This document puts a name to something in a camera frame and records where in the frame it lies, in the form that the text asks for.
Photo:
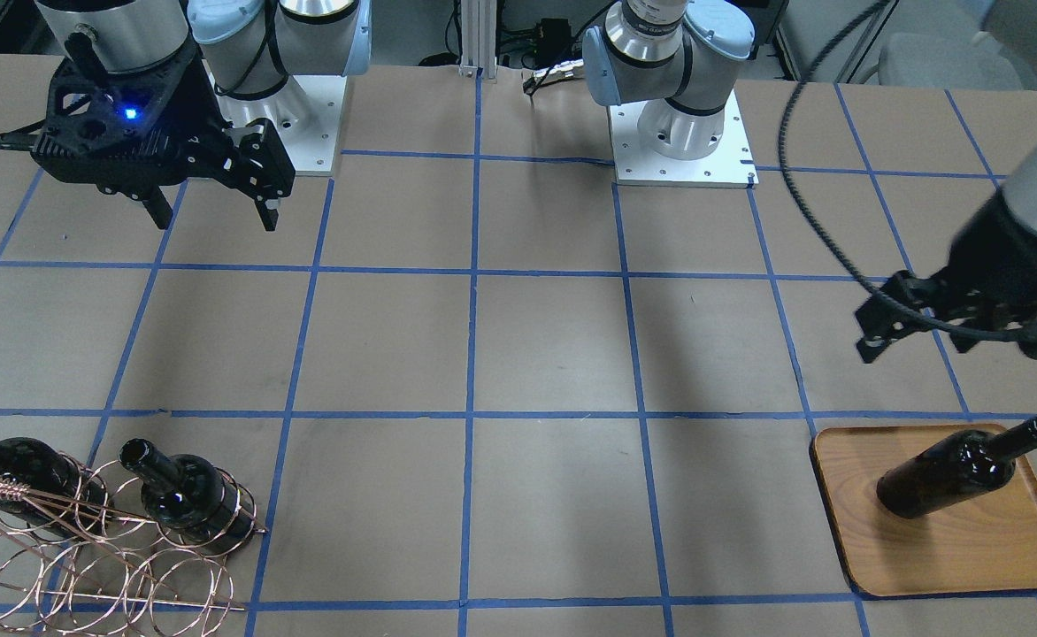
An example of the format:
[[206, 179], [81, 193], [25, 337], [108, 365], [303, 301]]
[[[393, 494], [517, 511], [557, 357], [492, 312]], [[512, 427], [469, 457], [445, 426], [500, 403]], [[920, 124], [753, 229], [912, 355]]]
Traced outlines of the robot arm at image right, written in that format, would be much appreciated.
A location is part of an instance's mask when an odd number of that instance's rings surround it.
[[[1037, 75], [1037, 1], [969, 1], [966, 8]], [[672, 160], [712, 151], [752, 47], [749, 17], [725, 1], [615, 1], [582, 37], [593, 100], [604, 106], [643, 102], [645, 142]], [[873, 362], [907, 335], [938, 330], [959, 352], [979, 342], [1013, 342], [1037, 360], [1037, 146], [955, 236], [943, 269], [927, 278], [895, 272], [876, 286], [806, 205], [787, 163], [791, 112], [809, 79], [802, 76], [782, 113], [778, 161], [810, 228], [869, 293], [854, 313], [861, 359]]]

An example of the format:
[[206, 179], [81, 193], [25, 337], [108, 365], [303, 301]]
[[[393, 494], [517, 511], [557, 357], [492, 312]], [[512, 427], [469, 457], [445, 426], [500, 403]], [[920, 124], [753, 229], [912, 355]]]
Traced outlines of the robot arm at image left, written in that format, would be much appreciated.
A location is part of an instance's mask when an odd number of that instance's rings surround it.
[[165, 187], [216, 181], [243, 193], [264, 230], [292, 193], [285, 132], [316, 112], [299, 77], [361, 75], [366, 1], [40, 1], [65, 50], [30, 156], [55, 179], [173, 218]]

